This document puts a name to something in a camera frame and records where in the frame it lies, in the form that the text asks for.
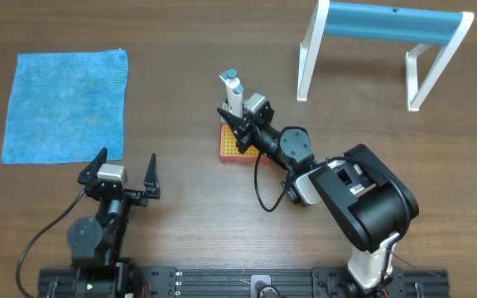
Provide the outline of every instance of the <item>white rack leg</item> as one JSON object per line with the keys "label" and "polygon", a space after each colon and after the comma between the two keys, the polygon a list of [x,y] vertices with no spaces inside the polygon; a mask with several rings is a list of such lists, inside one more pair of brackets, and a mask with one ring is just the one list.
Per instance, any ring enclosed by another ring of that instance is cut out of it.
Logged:
{"label": "white rack leg", "polygon": [[450,39],[447,46],[443,46],[437,54],[434,64],[431,66],[428,75],[422,82],[421,88],[417,84],[417,57],[430,48],[429,45],[419,44],[413,50],[406,53],[406,98],[407,110],[417,112],[422,102],[436,83],[437,79],[451,60],[457,48],[460,46],[463,38],[469,31],[470,25],[474,20],[474,13],[462,12],[463,19]]}
{"label": "white rack leg", "polygon": [[318,0],[312,13],[311,21],[306,28],[305,39],[299,50],[299,70],[297,74],[297,101],[305,102],[311,86],[312,72],[320,50],[321,37],[327,23],[329,0]]}

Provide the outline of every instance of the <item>table surface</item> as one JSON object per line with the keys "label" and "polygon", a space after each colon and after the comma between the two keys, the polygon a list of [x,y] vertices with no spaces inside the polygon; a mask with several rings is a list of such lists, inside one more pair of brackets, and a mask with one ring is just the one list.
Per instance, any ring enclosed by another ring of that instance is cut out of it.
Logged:
{"label": "table surface", "polygon": [[[0,158],[18,53],[126,49],[125,152],[114,163],[140,188],[155,152],[162,196],[132,211],[122,255],[183,268],[343,266],[350,244],[324,205],[285,199],[266,214],[254,196],[253,165],[220,163],[218,74],[234,67],[246,98],[258,92],[271,101],[274,127],[308,129],[318,159],[368,145],[421,209],[398,255],[448,269],[454,297],[477,296],[477,1],[369,3],[475,13],[419,113],[406,111],[404,53],[413,45],[386,41],[326,37],[309,102],[296,101],[311,0],[0,1]],[[421,73],[435,53],[420,59]],[[20,295],[17,260],[80,191],[83,167],[0,165],[0,296]],[[259,175],[271,204],[283,173],[271,164]],[[67,228],[97,207],[83,199],[36,243],[22,268],[30,292],[40,268],[70,265]]]}

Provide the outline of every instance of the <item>brown wooden surface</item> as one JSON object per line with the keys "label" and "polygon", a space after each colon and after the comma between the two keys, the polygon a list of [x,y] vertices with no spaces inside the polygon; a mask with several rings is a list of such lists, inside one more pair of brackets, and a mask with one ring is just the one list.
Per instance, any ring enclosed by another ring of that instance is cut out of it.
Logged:
{"label": "brown wooden surface", "polygon": [[[398,255],[448,269],[454,297],[477,296],[477,1],[369,3],[475,13],[419,113],[406,111],[404,53],[413,45],[385,41],[325,38],[309,102],[296,102],[312,0],[0,1],[0,157],[18,53],[126,49],[125,152],[115,163],[139,188],[155,152],[162,197],[133,210],[124,256],[183,268],[344,265],[350,245],[324,205],[305,209],[285,199],[265,214],[254,197],[253,165],[219,162],[215,109],[225,91],[218,74],[234,67],[246,98],[258,92],[271,101],[275,127],[309,130],[317,158],[360,142],[382,158],[421,208]],[[420,71],[432,60],[421,58]],[[80,191],[83,167],[0,165],[0,296],[19,296],[17,260]],[[282,172],[260,166],[260,177],[271,204]],[[41,267],[70,265],[67,228],[97,207],[83,199],[37,242],[22,271],[31,293]]]}

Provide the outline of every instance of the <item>blue towel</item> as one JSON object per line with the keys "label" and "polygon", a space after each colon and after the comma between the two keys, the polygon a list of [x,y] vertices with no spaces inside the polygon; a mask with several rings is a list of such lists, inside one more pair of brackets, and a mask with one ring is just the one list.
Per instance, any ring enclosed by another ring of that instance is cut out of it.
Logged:
{"label": "blue towel", "polygon": [[125,50],[18,55],[1,163],[122,159],[127,78]]}

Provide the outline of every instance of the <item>perforated yellow surface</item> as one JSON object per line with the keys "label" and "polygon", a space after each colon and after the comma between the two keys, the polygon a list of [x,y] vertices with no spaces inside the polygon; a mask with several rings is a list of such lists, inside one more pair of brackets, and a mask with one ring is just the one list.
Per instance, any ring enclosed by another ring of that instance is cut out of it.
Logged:
{"label": "perforated yellow surface", "polygon": [[237,138],[231,132],[228,124],[222,124],[220,128],[220,156],[222,157],[254,157],[257,158],[257,148],[250,146],[244,154],[237,149]]}

